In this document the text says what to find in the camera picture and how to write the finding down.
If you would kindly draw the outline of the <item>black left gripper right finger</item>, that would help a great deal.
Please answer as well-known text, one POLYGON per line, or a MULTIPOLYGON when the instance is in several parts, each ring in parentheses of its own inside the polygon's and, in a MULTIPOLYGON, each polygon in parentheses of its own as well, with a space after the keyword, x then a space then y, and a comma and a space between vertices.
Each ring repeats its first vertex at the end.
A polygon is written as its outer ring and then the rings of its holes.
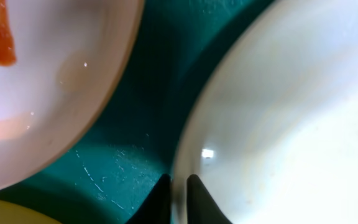
POLYGON ((186 180, 188 224, 231 224, 196 174, 186 180))

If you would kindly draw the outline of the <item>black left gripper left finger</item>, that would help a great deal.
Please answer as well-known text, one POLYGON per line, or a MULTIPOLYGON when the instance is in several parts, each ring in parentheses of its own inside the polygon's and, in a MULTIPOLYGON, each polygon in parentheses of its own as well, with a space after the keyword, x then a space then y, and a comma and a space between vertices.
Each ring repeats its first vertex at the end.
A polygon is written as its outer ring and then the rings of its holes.
POLYGON ((163 174, 126 224, 170 224, 171 178, 163 174))

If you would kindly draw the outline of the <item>cream white plate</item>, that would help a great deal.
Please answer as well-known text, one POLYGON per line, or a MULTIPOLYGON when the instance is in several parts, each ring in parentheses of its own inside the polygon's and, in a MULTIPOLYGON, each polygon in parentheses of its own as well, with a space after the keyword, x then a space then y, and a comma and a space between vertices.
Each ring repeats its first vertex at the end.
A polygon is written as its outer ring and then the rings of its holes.
POLYGON ((232 223, 358 223, 358 0, 275 1, 186 122, 173 221, 200 177, 232 223))

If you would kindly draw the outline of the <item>white plate with ketchup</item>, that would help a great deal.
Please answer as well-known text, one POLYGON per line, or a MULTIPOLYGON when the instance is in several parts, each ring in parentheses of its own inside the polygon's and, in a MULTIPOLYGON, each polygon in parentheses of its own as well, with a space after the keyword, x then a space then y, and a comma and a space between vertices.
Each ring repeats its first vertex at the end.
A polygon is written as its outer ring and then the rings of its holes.
POLYGON ((143 1, 8 1, 16 62, 0 66, 0 190, 77 143, 117 87, 143 1))

